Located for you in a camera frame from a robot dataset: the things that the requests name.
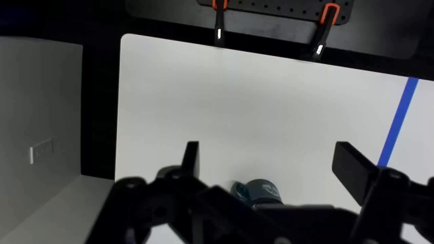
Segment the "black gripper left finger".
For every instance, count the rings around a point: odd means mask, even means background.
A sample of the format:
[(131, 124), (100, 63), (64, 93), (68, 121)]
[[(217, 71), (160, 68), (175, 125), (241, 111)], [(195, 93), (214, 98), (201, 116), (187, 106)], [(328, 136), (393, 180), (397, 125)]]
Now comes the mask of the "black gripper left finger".
[(197, 174), (199, 170), (199, 142), (188, 140), (182, 158), (182, 170), (188, 174)]

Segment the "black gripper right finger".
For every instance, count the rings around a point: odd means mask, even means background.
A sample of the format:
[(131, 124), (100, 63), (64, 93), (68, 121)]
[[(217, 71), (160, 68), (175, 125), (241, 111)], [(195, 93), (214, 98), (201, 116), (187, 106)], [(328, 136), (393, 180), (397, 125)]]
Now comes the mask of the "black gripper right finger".
[(362, 151), (350, 142), (338, 140), (332, 172), (362, 209), (372, 207), (372, 190), (380, 169)]

